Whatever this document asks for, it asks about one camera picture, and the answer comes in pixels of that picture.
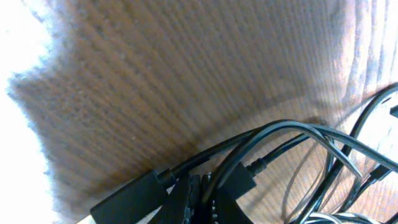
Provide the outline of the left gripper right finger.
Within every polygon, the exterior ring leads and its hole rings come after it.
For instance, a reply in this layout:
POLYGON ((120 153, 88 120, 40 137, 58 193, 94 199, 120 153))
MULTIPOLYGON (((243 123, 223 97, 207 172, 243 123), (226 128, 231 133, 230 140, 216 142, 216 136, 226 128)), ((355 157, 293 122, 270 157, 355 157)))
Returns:
POLYGON ((202 224, 253 224, 236 200, 254 188, 248 175, 232 175, 216 191, 210 207, 201 215, 202 224))

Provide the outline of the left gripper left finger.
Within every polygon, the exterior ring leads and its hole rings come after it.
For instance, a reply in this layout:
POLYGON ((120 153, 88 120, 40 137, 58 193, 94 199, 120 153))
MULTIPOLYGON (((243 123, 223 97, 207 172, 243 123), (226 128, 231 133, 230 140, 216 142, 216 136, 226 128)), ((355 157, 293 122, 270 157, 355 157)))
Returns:
POLYGON ((187 174, 179 178, 166 202, 149 224, 190 223, 198 204, 200 190, 201 178, 199 175, 187 174))

